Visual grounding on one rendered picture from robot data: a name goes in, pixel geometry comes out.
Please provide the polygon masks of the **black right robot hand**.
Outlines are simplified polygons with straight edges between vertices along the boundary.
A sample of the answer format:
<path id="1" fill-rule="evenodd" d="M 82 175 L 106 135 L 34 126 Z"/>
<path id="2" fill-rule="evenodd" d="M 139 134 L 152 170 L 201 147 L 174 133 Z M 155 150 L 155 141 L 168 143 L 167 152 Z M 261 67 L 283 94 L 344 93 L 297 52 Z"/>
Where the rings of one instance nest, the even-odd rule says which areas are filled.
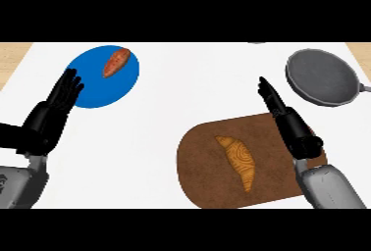
<path id="1" fill-rule="evenodd" d="M 316 136 L 295 110 L 288 107 L 267 80 L 260 77 L 258 94 L 272 114 L 285 147 L 297 160 L 322 155 L 323 140 Z"/>

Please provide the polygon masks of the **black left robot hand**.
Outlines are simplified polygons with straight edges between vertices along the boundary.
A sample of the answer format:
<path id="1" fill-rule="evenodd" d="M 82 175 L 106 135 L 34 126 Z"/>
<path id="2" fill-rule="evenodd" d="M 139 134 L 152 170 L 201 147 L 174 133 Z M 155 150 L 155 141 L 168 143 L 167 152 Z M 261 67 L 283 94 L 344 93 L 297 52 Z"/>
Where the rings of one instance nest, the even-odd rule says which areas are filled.
<path id="1" fill-rule="evenodd" d="M 0 148 L 17 154 L 45 156 L 53 150 L 68 114 L 84 88 L 75 69 L 66 69 L 53 85 L 47 99 L 37 103 L 22 126 L 0 123 Z"/>

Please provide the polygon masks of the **golden croissant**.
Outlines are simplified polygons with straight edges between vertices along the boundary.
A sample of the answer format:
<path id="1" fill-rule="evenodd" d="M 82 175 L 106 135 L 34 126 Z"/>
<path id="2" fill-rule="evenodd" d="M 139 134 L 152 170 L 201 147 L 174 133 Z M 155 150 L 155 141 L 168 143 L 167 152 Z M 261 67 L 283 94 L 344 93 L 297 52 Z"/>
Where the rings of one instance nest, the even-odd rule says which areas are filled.
<path id="1" fill-rule="evenodd" d="M 255 161 L 249 149 L 232 136 L 215 135 L 214 138 L 224 149 L 229 165 L 241 177 L 243 190 L 249 192 L 255 178 Z"/>

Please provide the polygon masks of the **grey frying pan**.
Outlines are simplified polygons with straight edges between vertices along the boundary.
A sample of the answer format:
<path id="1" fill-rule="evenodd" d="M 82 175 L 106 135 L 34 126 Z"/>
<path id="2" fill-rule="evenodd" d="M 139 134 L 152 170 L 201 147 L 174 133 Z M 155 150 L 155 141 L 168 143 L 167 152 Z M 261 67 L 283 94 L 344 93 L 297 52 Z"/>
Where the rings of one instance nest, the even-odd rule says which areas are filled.
<path id="1" fill-rule="evenodd" d="M 345 61 L 320 49 L 301 49 L 285 63 L 286 82 L 297 95 L 317 106 L 348 104 L 360 92 L 371 93 Z"/>

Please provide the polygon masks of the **brown wooden cutting board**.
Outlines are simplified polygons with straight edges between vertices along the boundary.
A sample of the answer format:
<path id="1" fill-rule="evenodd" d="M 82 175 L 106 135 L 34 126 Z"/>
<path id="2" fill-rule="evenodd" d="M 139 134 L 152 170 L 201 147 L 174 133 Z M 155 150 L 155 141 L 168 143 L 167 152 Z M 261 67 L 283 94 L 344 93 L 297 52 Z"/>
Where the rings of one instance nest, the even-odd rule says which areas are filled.
<path id="1" fill-rule="evenodd" d="M 249 190 L 243 189 L 217 136 L 242 140 L 251 151 L 255 178 Z M 292 157 L 270 114 L 196 125 L 178 145 L 177 172 L 184 195 L 201 208 L 241 208 L 301 194 Z"/>

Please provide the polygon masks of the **blue oval plate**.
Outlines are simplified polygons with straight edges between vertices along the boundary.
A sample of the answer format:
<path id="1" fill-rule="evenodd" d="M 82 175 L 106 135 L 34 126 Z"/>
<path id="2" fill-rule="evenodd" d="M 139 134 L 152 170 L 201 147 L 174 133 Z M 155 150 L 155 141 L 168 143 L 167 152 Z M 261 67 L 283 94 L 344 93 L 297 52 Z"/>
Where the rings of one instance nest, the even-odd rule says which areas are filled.
<path id="1" fill-rule="evenodd" d="M 79 92 L 75 106 L 100 108 L 112 104 L 130 91 L 139 78 L 139 61 L 128 53 L 127 63 L 119 70 L 105 76 L 105 66 L 112 54 L 121 49 L 116 45 L 91 48 L 71 61 L 68 69 L 76 70 L 84 88 Z"/>

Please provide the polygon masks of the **orange sweet potato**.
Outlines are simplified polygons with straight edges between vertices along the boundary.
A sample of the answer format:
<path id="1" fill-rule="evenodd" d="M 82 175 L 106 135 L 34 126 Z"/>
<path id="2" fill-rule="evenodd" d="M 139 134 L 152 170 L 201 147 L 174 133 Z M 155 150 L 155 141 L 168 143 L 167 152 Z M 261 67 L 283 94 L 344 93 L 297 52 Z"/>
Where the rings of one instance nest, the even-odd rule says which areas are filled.
<path id="1" fill-rule="evenodd" d="M 119 48 L 112 52 L 107 62 L 103 67 L 103 78 L 110 77 L 119 69 L 125 66 L 130 58 L 130 50 Z"/>

